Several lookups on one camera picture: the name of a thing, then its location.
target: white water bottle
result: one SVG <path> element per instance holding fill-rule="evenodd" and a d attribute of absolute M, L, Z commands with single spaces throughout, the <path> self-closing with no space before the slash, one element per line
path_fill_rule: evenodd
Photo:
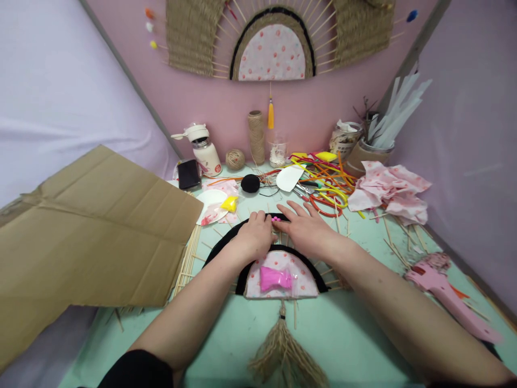
<path fill-rule="evenodd" d="M 175 140 L 187 137 L 194 149 L 194 156 L 198 161 L 203 174 L 208 176 L 216 176 L 221 173 L 221 162 L 215 146 L 210 140 L 208 129 L 205 124 L 192 123 L 184 129 L 182 134 L 171 135 Z"/>

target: mint green table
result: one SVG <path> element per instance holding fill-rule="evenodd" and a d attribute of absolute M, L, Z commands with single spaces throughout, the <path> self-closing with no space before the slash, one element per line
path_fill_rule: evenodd
<path fill-rule="evenodd" d="M 252 174 L 246 167 L 237 172 L 238 176 Z M 226 169 L 221 176 L 230 176 Z M 261 189 L 263 194 L 272 194 L 276 188 Z M 276 204 L 285 204 L 287 199 L 301 203 L 294 193 L 279 192 L 272 197 L 248 195 L 240 198 L 238 212 L 244 220 L 251 211 L 264 210 L 268 204 L 271 212 Z M 345 210 L 350 219 L 350 238 L 368 250 L 375 258 L 392 270 L 402 274 L 399 259 L 383 241 L 387 239 L 384 222 L 377 224 L 365 213 L 362 219 L 357 213 Z M 387 216 L 393 242 L 410 261 L 418 261 L 425 254 L 407 251 L 407 237 L 391 216 Z M 336 221 L 325 218 L 336 230 Z M 217 224 L 220 232 L 229 230 L 229 225 Z M 340 218 L 340 227 L 346 233 L 346 220 Z M 425 243 L 430 251 L 439 247 L 425 233 Z M 206 226 L 200 241 L 215 245 L 220 236 Z M 209 248 L 199 244 L 197 255 L 207 257 Z M 196 260 L 193 274 L 199 272 L 203 262 Z M 325 264 L 318 267 L 323 272 Z M 448 271 L 450 282 L 471 297 L 471 303 L 492 320 L 491 325 L 504 337 L 504 342 L 496 346 L 506 365 L 517 373 L 517 336 L 492 309 L 484 297 L 468 282 L 460 270 L 453 265 Z M 334 280 L 330 273 L 326 281 Z M 287 323 L 297 341 L 312 355 L 325 370 L 332 387 L 350 386 L 401 386 L 417 384 L 418 379 L 410 365 L 400 356 L 366 307 L 353 292 L 336 290 L 320 295 L 316 299 L 299 300 L 297 329 L 294 329 L 294 306 L 287 302 Z M 247 370 L 247 363 L 264 341 L 267 333 L 278 320 L 280 301 L 248 301 L 243 296 L 229 295 L 221 315 L 208 336 L 197 359 L 188 369 L 185 379 L 187 387 L 249 387 L 260 386 L 254 382 Z M 122 316 L 124 332 L 112 317 L 111 308 L 100 308 L 90 329 L 88 341 L 77 360 L 65 375 L 60 388 L 78 386 L 94 387 L 115 361 L 127 350 L 149 323 L 159 314 L 160 309 L 145 309 L 138 316 L 138 309 Z M 265 386 L 277 386 L 272 379 Z"/>

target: twine ball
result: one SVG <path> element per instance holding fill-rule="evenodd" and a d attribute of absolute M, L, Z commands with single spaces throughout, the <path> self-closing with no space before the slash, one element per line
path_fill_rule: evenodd
<path fill-rule="evenodd" d="M 260 178 L 256 175 L 248 174 L 242 179 L 241 187 L 245 192 L 257 192 L 260 187 Z"/>
<path fill-rule="evenodd" d="M 238 149 L 228 151 L 226 165 L 230 170 L 240 170 L 244 166 L 244 153 Z"/>

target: black cord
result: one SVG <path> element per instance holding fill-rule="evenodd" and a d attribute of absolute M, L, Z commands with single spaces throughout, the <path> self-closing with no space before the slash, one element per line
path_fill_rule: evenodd
<path fill-rule="evenodd" d="M 260 187 L 260 188 L 261 188 L 261 189 L 263 189 L 263 188 L 266 188 L 266 187 L 277 187 L 277 186 L 276 186 L 276 185 L 271 185 L 271 186 L 262 186 L 262 187 Z M 259 194 L 260 194 L 261 196 L 263 196 L 263 197 L 272 197 L 273 195 L 277 194 L 279 191 L 280 191 L 280 188 L 278 188 L 278 190 L 277 190 L 277 191 L 275 191 L 273 194 L 268 195 L 268 196 L 267 196 L 266 194 L 261 194 L 261 193 L 259 193 Z"/>

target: black pom pom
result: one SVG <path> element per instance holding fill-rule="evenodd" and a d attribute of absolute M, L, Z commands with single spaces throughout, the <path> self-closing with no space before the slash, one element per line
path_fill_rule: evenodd
<path fill-rule="evenodd" d="M 248 174 L 242 179 L 241 187 L 245 192 L 257 192 L 260 187 L 260 179 L 256 175 Z"/>

